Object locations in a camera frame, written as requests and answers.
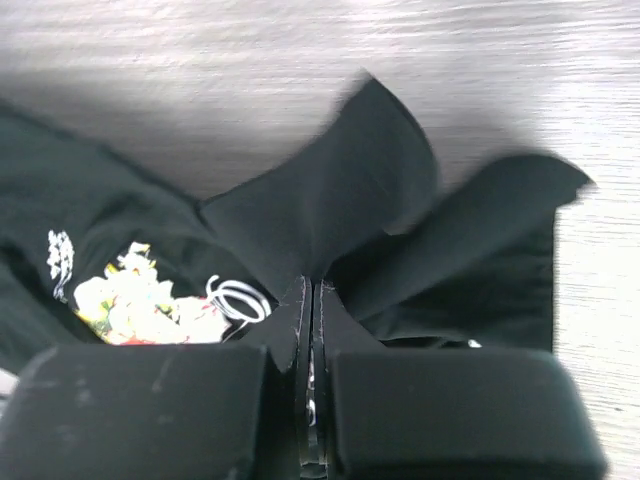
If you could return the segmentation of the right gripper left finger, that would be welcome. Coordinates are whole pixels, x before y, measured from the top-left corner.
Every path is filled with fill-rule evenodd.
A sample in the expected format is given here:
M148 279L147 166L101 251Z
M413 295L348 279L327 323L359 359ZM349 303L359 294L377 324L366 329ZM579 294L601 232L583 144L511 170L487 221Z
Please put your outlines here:
M52 349L1 419L5 479L297 479L312 287L236 342Z

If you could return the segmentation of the black t shirt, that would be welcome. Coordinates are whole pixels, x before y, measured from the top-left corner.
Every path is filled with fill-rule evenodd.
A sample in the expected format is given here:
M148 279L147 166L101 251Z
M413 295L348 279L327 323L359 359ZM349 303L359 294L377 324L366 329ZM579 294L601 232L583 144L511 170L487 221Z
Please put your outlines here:
M527 152L441 195L422 129L374 78L284 164L206 201L3 104L1 366L237 341L301 279L386 346L548 351L556 213L589 182Z

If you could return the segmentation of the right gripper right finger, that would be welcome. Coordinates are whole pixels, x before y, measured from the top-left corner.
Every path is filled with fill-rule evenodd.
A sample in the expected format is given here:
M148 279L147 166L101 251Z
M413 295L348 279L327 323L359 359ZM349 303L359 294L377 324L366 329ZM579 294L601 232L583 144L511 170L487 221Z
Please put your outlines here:
M390 349L315 287L318 438L332 479L602 479L607 459L551 354Z

